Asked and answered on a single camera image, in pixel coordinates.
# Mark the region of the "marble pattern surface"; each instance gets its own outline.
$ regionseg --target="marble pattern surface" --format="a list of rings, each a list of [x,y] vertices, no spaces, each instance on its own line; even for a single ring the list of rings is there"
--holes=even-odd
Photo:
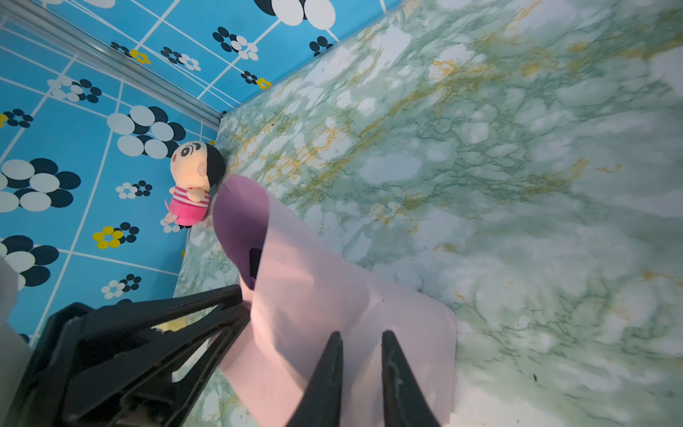
[[[673,426],[682,5],[407,1],[230,113],[217,147],[346,259],[455,311],[452,426]],[[208,219],[176,295],[232,283]],[[256,424],[218,373],[186,425]]]

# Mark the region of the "pink cloth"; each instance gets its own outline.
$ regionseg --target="pink cloth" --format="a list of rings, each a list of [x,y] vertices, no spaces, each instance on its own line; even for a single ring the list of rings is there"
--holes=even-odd
[[[456,319],[448,307],[345,261],[248,178],[230,175],[223,182],[213,218],[251,306],[251,322],[221,369],[261,427],[287,423],[333,331],[344,341],[341,426],[384,426],[381,339],[387,329],[435,417],[449,422]],[[255,283],[249,281],[253,247],[263,248]]]
[[[174,222],[178,225],[195,225],[206,216],[209,209],[209,192],[204,191],[204,198],[194,202],[187,197],[187,190],[176,187],[169,212],[178,216]]]

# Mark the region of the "plush toy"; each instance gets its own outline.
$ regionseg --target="plush toy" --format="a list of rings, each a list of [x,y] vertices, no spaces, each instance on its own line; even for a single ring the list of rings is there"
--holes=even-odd
[[[225,175],[225,160],[212,145],[190,141],[176,148],[171,157],[171,206],[164,222],[195,225],[209,209],[209,189]]]

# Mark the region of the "blue patterned wall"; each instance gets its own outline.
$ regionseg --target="blue patterned wall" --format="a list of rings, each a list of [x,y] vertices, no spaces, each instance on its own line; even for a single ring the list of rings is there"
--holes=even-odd
[[[36,0],[217,111],[229,111],[400,0]]]
[[[187,230],[162,223],[183,141],[216,130],[0,16],[0,256],[29,337],[73,302],[170,298]]]

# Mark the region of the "black and white flower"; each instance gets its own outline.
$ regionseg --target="black and white flower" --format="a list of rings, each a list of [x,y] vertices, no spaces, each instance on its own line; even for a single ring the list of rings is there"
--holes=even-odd
[[[49,159],[6,161],[1,171],[0,212],[11,212],[18,207],[31,212],[42,212],[51,206],[65,208],[74,201],[69,190],[81,185],[78,175],[58,172],[57,164]]]
[[[179,123],[169,122],[168,115],[159,107],[135,105],[128,115],[110,115],[107,124],[114,133],[122,135],[117,146],[131,157],[144,154],[153,159],[171,158],[178,142],[186,136],[185,128]]]
[[[199,61],[194,58],[190,58],[190,55],[187,55],[186,53],[178,53],[168,46],[164,46],[164,48],[161,50],[161,55],[164,55],[171,64],[180,66],[184,65],[190,71],[201,71],[201,67],[199,67]]]
[[[164,227],[164,233],[170,233],[170,232],[177,233],[180,230],[182,230],[183,228],[190,228],[191,227],[191,225],[190,226],[178,225],[178,224],[171,225],[171,223],[166,222],[165,219],[161,220],[161,226]]]
[[[323,36],[318,37],[315,42],[310,42],[308,47],[311,48],[313,51],[313,57],[316,57],[318,55],[323,54],[323,52],[320,51],[320,48],[325,48],[325,52],[327,52],[329,49],[332,48],[334,44],[331,44],[330,42],[327,41],[327,39]]]
[[[26,236],[10,236],[0,242],[0,258],[3,258],[18,273],[17,288],[39,286],[50,278],[50,270],[45,267],[59,257],[52,246],[33,246]]]
[[[218,27],[217,31],[213,33],[213,38],[221,44],[224,51],[236,52],[241,59],[258,61],[258,47],[254,43],[247,42],[243,36],[231,34],[224,27]]]
[[[1,120],[0,126],[5,126],[3,122],[6,122],[10,126],[21,126],[23,128],[31,127],[31,122],[33,121],[33,116],[30,114],[24,114],[24,110],[15,108],[12,111],[5,111],[0,114]]]
[[[52,89],[51,95],[56,99],[68,99],[71,102],[87,100],[94,104],[100,100],[99,96],[102,95],[102,90],[99,87],[93,86],[90,80],[87,79],[75,81],[70,77],[60,76],[56,80],[48,80],[47,84]]]
[[[104,299],[119,298],[125,292],[130,292],[131,290],[138,290],[140,288],[140,282],[142,278],[134,274],[129,274],[125,279],[121,280],[111,280],[107,285],[104,285],[101,289],[104,294]]]
[[[295,27],[308,20],[315,28],[332,28],[337,19],[330,0],[254,0],[256,6],[284,24]]]
[[[137,184],[124,182],[116,187],[116,192],[119,193],[120,199],[135,199],[136,197],[149,197],[152,194],[152,185],[146,181],[140,180]]]

